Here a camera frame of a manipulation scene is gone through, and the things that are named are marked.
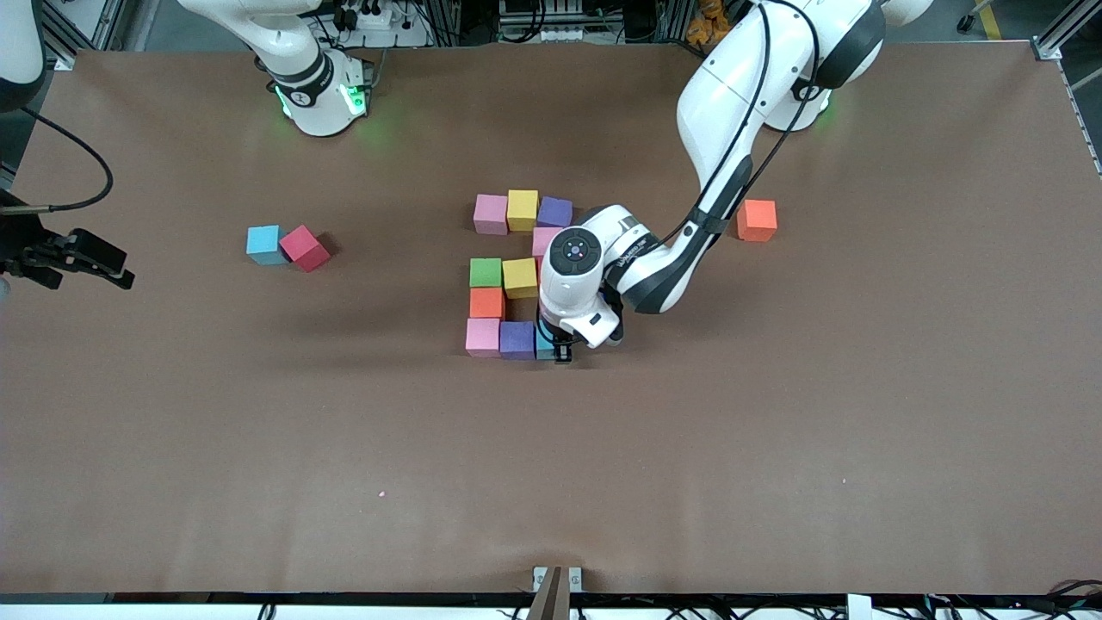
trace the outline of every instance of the red cube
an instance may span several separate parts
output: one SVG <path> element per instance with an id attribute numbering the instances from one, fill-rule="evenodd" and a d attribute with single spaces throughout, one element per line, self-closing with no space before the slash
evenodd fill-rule
<path id="1" fill-rule="evenodd" d="M 292 262 L 307 273 L 329 259 L 329 252 L 305 224 L 288 232 L 279 240 L 279 246 Z"/>
<path id="2" fill-rule="evenodd" d="M 777 205 L 771 199 L 747 199 L 735 215 L 738 238 L 767 241 L 777 231 Z"/>

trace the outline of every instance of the foam cube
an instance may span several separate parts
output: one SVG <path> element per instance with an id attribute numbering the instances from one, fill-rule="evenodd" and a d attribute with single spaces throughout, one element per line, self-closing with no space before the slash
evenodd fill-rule
<path id="1" fill-rule="evenodd" d="M 471 289 L 472 319 L 504 319 L 505 293 L 500 287 Z"/>
<path id="2" fill-rule="evenodd" d="M 305 225 L 288 232 L 279 240 L 279 246 L 292 262 L 307 273 L 329 259 L 329 252 Z"/>
<path id="3" fill-rule="evenodd" d="M 501 358 L 504 360 L 534 360 L 534 339 L 536 325 L 531 322 L 501 322 Z"/>
<path id="4" fill-rule="evenodd" d="M 735 222 L 744 241 L 767 241 L 777 231 L 777 204 L 771 199 L 743 200 Z"/>
<path id="5" fill-rule="evenodd" d="M 501 272 L 505 275 L 505 294 L 509 298 L 528 298 L 539 294 L 534 258 L 504 260 Z"/>
<path id="6" fill-rule="evenodd" d="M 478 194 L 475 198 L 475 231 L 480 235 L 508 235 L 506 213 L 509 198 L 490 194 Z"/>
<path id="7" fill-rule="evenodd" d="M 541 228 L 539 226 L 532 228 L 532 255 L 543 258 L 548 246 L 551 244 L 551 239 L 559 233 L 559 230 L 562 230 L 562 228 Z"/>
<path id="8" fill-rule="evenodd" d="M 498 351 L 498 319 L 467 319 L 467 353 L 472 358 L 500 358 Z"/>
<path id="9" fill-rule="evenodd" d="M 554 361 L 554 345 L 551 344 L 547 337 L 543 336 L 544 329 L 540 329 L 540 326 L 536 326 L 536 359 L 544 361 Z"/>
<path id="10" fill-rule="evenodd" d="M 245 253 L 257 264 L 287 264 L 290 260 L 279 247 L 282 236 L 279 226 L 252 226 L 245 237 Z"/>
<path id="11" fill-rule="evenodd" d="M 527 232 L 536 227 L 537 203 L 540 193 L 536 189 L 509 189 L 509 208 L 506 219 L 509 229 Z"/>
<path id="12" fill-rule="evenodd" d="M 501 285 L 500 258 L 471 259 L 471 287 L 500 286 L 500 285 Z"/>
<path id="13" fill-rule="evenodd" d="M 574 204 L 569 199 L 543 196 L 540 211 L 536 216 L 536 227 L 565 228 L 574 218 Z"/>

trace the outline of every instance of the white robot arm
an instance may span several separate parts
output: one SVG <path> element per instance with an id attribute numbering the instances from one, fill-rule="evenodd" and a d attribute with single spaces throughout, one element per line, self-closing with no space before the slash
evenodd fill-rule
<path id="1" fill-rule="evenodd" d="M 570 361 L 576 342 L 617 345 L 624 302 L 660 314 L 681 298 L 756 178 L 750 146 L 758 130 L 769 123 L 787 135 L 807 127 L 829 89 L 872 64 L 884 28 L 875 0 L 761 0 L 727 34 L 678 101 L 678 129 L 701 183 L 689 215 L 660 240 L 624 206 L 599 207 L 548 246 L 538 329 L 555 344 L 558 361 Z"/>
<path id="2" fill-rule="evenodd" d="M 46 72 L 41 9 L 37 1 L 0 0 L 0 112 L 25 106 L 42 88 Z"/>
<path id="3" fill-rule="evenodd" d="M 332 135 L 367 113 L 374 66 L 322 51 L 299 18 L 322 0 L 180 0 L 256 52 L 276 83 L 283 113 L 310 135 Z"/>

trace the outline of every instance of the floor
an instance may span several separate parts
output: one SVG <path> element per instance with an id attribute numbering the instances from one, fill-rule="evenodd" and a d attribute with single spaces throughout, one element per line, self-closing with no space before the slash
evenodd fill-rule
<path id="1" fill-rule="evenodd" d="M 225 29 L 185 11 L 176 0 L 156 2 L 151 23 L 145 24 L 144 48 L 151 52 L 214 52 L 240 50 L 244 44 Z M 976 20 L 966 34 L 957 32 L 957 22 L 974 7 L 973 0 L 933 0 L 930 9 L 915 22 L 888 31 L 889 43 L 986 41 L 988 37 L 1028 39 L 1039 33 L 1066 6 L 1066 0 L 997 0 L 991 19 Z M 1102 66 L 1102 14 L 1063 50 L 1063 68 L 1069 84 Z M 35 105 L 41 106 L 43 94 Z M 1093 141 L 1102 142 L 1102 78 L 1083 86 L 1076 100 Z M 19 165 L 31 131 L 31 121 L 21 112 L 0 115 L 0 156 L 4 167 Z M 0 175 L 0 184 L 7 186 Z"/>

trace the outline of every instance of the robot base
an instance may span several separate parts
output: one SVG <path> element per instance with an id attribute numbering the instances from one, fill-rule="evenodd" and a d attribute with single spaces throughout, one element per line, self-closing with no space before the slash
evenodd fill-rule
<path id="1" fill-rule="evenodd" d="M 352 121 L 367 115 L 371 98 L 375 65 L 354 58 L 338 50 L 326 50 L 333 61 L 333 81 L 317 95 L 314 105 L 299 107 L 283 98 L 283 113 L 307 135 L 333 135 Z"/>

